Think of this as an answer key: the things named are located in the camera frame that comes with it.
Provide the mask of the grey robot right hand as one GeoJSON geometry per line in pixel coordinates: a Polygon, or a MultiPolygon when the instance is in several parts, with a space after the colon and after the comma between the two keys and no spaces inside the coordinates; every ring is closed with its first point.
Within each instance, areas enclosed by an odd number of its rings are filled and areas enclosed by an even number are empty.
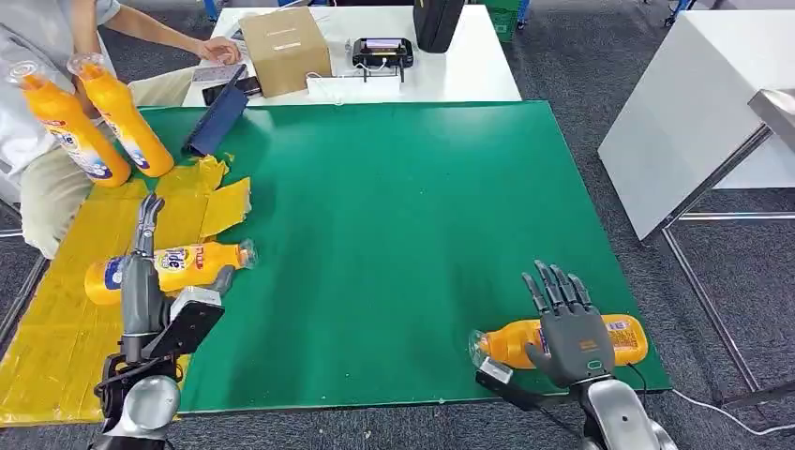
{"type": "Polygon", "coordinates": [[[579,277],[556,264],[533,262],[538,276],[522,278],[531,294],[546,348],[532,343],[525,352],[553,384],[568,388],[610,377],[615,368],[613,345],[601,313],[579,277]]]}

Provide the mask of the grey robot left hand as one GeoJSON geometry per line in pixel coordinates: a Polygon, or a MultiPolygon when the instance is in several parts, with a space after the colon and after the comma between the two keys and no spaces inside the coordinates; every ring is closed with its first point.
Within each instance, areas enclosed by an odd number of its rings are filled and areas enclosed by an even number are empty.
{"type": "Polygon", "coordinates": [[[168,299],[154,265],[157,216],[163,205],[154,193],[144,197],[132,250],[122,263],[120,347],[130,365],[195,353],[225,311],[221,296],[229,290],[235,272],[226,265],[212,283],[187,286],[176,300],[168,299]]]}

